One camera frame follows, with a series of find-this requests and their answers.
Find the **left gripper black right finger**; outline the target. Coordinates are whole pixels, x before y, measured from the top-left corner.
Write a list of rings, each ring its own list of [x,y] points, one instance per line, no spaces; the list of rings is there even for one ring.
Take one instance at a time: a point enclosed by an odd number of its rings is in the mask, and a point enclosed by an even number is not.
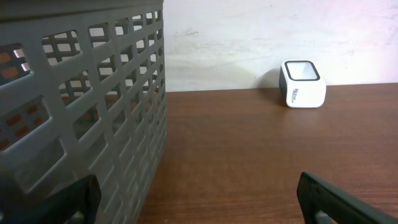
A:
[[[309,172],[300,175],[297,198],[305,223],[397,223],[397,218]]]

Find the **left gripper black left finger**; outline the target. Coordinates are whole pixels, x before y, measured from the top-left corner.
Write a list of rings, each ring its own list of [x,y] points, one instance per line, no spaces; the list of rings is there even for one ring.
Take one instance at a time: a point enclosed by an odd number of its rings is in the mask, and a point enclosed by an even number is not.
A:
[[[94,223],[100,201],[98,179],[90,174],[20,212],[6,212],[1,207],[1,223],[66,223],[77,213],[82,223]]]

